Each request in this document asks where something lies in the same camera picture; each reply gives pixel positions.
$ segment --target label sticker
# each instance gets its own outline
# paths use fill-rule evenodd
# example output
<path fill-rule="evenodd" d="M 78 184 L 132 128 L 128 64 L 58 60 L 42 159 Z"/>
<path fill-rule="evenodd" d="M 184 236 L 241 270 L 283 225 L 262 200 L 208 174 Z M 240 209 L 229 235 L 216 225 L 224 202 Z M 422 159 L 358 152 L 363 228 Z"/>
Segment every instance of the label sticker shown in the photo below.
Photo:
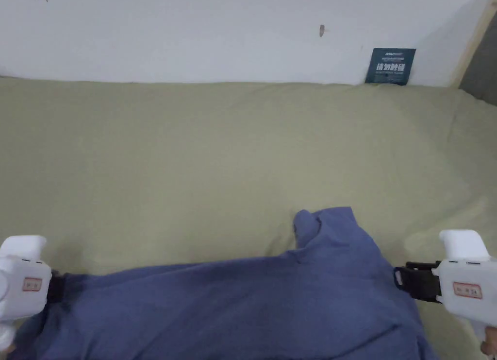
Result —
<path fill-rule="evenodd" d="M 411 74 L 416 49 L 375 48 L 366 76 L 366 83 L 390 83 L 405 86 Z"/>
<path fill-rule="evenodd" d="M 22 284 L 22 291 L 40 291 L 41 278 L 26 277 Z"/>
<path fill-rule="evenodd" d="M 481 287 L 471 283 L 454 282 L 454 294 L 468 298 L 483 299 Z"/>

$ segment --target green bedsheet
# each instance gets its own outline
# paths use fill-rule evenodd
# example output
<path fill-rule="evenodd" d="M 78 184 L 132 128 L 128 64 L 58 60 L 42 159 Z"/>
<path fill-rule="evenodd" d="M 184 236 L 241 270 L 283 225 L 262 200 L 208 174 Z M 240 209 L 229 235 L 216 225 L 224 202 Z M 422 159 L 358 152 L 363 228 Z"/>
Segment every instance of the green bedsheet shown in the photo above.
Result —
<path fill-rule="evenodd" d="M 443 258 L 447 228 L 495 255 L 496 131 L 497 108 L 448 88 L 0 79 L 1 236 L 107 273 L 276 255 L 298 210 L 352 206 L 394 264 Z M 478 353 L 419 306 L 442 358 Z"/>

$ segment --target black clamp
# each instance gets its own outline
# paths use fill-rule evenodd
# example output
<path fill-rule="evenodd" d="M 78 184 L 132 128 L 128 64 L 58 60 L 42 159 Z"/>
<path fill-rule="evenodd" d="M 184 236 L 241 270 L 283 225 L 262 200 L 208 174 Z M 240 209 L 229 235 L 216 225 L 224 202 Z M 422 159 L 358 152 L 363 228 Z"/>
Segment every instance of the black clamp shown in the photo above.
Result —
<path fill-rule="evenodd" d="M 66 277 L 61 276 L 57 271 L 51 271 L 51 279 L 48 284 L 47 292 L 47 304 L 62 302 L 65 288 Z"/>
<path fill-rule="evenodd" d="M 411 297 L 426 302 L 439 303 L 441 296 L 440 279 L 431 270 L 438 267 L 435 263 L 416 263 L 408 261 L 405 267 L 394 268 L 394 281 L 397 288 L 408 292 Z"/>

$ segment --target white wall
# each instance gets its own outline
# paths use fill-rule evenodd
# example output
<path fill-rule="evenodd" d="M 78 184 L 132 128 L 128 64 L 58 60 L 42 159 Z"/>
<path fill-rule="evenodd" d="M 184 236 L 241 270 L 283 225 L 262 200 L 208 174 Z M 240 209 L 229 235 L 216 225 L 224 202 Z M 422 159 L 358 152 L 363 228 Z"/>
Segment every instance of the white wall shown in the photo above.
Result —
<path fill-rule="evenodd" d="M 373 48 L 400 47 L 411 84 L 447 86 L 488 2 L 0 0 L 0 74 L 358 84 Z"/>

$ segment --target blue shirt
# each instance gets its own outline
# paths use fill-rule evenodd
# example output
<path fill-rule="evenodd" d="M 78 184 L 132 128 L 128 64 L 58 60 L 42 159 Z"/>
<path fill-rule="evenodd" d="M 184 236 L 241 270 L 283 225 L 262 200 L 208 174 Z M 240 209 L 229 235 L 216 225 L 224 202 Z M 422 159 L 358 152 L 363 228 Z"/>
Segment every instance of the blue shirt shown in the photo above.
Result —
<path fill-rule="evenodd" d="M 8 359 L 435 359 L 350 208 L 295 216 L 278 257 L 66 275 Z"/>

